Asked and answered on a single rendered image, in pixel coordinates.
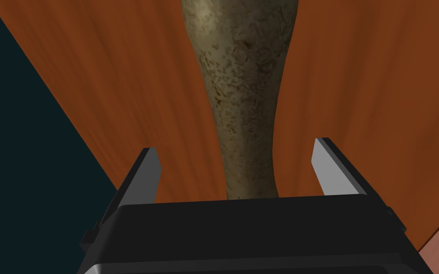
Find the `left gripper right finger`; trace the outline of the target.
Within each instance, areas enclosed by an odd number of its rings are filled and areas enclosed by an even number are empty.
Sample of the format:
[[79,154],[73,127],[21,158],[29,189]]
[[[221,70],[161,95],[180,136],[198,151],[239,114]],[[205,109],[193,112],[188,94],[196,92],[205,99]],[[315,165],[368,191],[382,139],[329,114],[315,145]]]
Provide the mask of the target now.
[[310,162],[324,195],[376,195],[375,190],[331,139],[315,139]]

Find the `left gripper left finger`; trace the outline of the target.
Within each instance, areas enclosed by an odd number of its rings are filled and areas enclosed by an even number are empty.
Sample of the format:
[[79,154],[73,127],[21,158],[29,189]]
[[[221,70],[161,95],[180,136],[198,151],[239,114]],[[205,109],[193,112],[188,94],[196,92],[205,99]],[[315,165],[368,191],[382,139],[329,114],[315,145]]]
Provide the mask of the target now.
[[154,147],[142,149],[139,156],[118,188],[100,224],[111,217],[121,206],[153,204],[161,175],[161,165]]

